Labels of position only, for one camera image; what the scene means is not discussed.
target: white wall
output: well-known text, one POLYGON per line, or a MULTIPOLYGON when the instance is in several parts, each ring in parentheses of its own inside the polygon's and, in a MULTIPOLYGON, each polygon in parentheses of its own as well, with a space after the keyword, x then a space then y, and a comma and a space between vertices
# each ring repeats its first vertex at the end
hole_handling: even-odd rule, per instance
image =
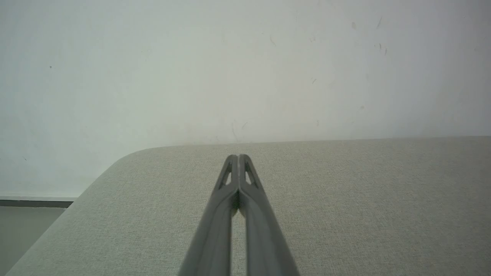
POLYGON ((487 0, 4 0, 0 195, 180 144, 491 135, 487 0))

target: gray fabric surface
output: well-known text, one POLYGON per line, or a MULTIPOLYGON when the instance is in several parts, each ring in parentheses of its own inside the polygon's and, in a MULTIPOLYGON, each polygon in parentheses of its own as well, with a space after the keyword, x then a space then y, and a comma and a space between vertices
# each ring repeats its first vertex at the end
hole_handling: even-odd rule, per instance
MULTIPOLYGON (((175 275, 222 163, 251 156, 303 275, 489 275, 491 138, 154 148, 104 172, 9 276, 175 275)), ((233 218, 233 274, 245 220, 233 218)))

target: floor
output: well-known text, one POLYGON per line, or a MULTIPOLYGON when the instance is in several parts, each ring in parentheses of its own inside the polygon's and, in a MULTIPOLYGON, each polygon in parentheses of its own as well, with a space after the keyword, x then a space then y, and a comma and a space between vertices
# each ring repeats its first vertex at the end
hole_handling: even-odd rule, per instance
POLYGON ((64 208, 0 207, 0 276, 24 255, 64 208))

